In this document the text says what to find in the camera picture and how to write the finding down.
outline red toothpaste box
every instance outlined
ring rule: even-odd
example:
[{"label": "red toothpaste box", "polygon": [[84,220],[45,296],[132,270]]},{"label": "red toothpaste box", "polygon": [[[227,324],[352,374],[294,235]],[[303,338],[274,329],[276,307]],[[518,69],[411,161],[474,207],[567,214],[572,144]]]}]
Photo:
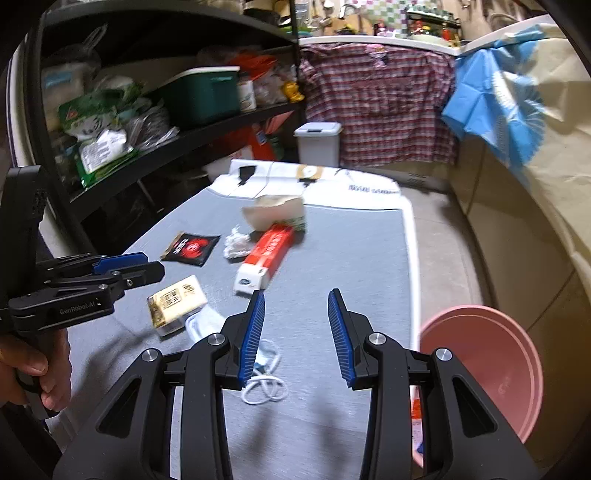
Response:
[{"label": "red toothpaste box", "polygon": [[234,290],[248,294],[264,290],[291,246],[293,231],[293,227],[287,225],[269,228],[240,265]]}]

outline black snack packet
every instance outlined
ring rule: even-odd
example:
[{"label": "black snack packet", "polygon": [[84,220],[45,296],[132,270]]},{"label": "black snack packet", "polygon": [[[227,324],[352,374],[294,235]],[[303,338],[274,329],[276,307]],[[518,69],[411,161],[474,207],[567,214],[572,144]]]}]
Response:
[{"label": "black snack packet", "polygon": [[201,267],[209,258],[218,240],[220,240],[219,236],[201,236],[181,232],[160,259]]}]

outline red plaid cloth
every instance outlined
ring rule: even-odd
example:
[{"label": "red plaid cloth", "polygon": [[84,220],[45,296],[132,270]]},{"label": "red plaid cloth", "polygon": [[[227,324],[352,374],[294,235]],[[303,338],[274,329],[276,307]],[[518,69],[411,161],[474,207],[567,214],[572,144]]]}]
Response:
[{"label": "red plaid cloth", "polygon": [[452,56],[361,43],[301,53],[307,120],[343,125],[342,166],[455,162],[457,139],[440,120],[455,89]]}]

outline hand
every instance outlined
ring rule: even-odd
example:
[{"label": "hand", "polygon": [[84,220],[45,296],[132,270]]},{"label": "hand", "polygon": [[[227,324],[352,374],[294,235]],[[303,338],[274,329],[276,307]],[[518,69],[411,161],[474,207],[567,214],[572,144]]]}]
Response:
[{"label": "hand", "polygon": [[43,389],[41,401],[46,408],[60,411],[67,407],[72,396],[68,333],[57,330],[48,335],[52,336],[53,348],[47,356],[13,335],[0,335],[0,405],[6,401],[16,405],[28,403],[15,378],[14,368],[17,368],[39,377]]}]

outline bottle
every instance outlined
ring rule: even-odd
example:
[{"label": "bottle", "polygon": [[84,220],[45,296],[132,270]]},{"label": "bottle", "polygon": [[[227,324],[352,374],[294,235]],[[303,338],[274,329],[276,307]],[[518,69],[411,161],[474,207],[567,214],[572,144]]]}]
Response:
[{"label": "bottle", "polygon": [[256,110],[255,89],[248,72],[241,71],[238,74],[238,102],[241,112]]},{"label": "bottle", "polygon": [[443,29],[441,29],[441,37],[443,40],[450,41],[452,39],[452,34],[447,28],[447,24],[443,22]]},{"label": "bottle", "polygon": [[412,35],[422,35],[423,34],[423,22],[417,20],[413,25],[413,31],[411,32]]}]

